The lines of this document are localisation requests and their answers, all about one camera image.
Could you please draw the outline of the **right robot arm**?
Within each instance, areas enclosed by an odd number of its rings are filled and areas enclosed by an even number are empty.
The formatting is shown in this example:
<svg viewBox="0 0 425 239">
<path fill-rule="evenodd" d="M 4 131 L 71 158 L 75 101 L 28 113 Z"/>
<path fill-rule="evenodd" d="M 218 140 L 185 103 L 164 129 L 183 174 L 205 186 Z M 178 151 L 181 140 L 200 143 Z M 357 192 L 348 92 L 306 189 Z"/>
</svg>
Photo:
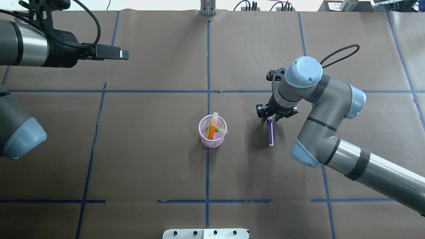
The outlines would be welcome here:
<svg viewBox="0 0 425 239">
<path fill-rule="evenodd" d="M 256 105 L 258 117 L 263 121 L 290 118 L 297 114 L 299 101 L 313 104 L 291 156 L 311 168 L 325 165 L 424 216 L 423 176 L 336 136 L 342 121 L 355 118 L 367 97 L 323 69 L 316 59 L 301 56 L 288 68 L 270 70 L 266 79 L 271 81 L 272 96 L 267 104 Z"/>
</svg>

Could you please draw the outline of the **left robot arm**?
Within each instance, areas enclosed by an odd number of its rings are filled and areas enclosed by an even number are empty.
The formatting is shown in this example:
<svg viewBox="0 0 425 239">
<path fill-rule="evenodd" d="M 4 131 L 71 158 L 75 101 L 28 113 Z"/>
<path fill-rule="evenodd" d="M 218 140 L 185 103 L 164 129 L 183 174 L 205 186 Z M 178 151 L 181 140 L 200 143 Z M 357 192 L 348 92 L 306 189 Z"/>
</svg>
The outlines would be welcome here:
<svg viewBox="0 0 425 239">
<path fill-rule="evenodd" d="M 79 43 L 68 31 L 46 19 L 34 26 L 1 20 L 1 156 L 17 160 L 44 143 L 47 132 L 13 94 L 35 90 L 42 79 L 63 78 L 82 60 L 128 60 L 129 52 L 114 45 Z"/>
</svg>

